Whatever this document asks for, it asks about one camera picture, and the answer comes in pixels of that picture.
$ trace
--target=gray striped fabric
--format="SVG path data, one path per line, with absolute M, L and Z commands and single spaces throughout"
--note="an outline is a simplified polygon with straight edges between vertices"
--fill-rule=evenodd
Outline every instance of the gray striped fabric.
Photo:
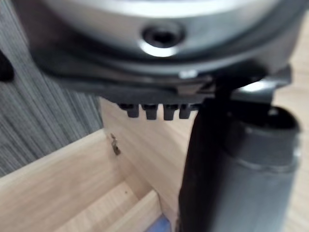
M 15 70 L 0 82 L 0 176 L 102 127 L 98 100 L 61 88 L 33 64 L 10 1 L 0 0 L 0 50 Z

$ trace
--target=light wood surface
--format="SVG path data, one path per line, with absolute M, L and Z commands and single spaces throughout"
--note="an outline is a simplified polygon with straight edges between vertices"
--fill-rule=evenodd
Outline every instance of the light wood surface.
M 139 200 L 123 182 L 92 203 L 55 232 L 103 232 Z
M 161 215 L 104 130 L 0 178 L 1 232 L 145 232 Z
M 122 181 L 97 131 L 0 178 L 0 231 L 53 232 Z
M 294 83 L 279 90 L 275 104 L 293 112 L 303 126 L 303 161 L 296 180 L 286 232 L 309 231 L 309 17 L 305 21 L 297 50 L 292 58 Z M 172 122 L 147 121 L 140 110 L 137 119 L 128 118 L 116 105 L 101 100 L 102 118 L 108 134 L 113 133 L 125 156 L 159 194 L 162 210 L 173 223 L 178 210 L 178 193 L 194 115 Z
M 158 194 L 152 190 L 105 232 L 145 232 L 161 215 Z

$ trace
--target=screw hole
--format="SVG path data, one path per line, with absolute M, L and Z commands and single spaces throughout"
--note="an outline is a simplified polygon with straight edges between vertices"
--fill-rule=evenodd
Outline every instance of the screw hole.
M 180 43 L 183 34 L 178 28 L 153 27 L 144 32 L 143 38 L 154 47 L 169 48 Z

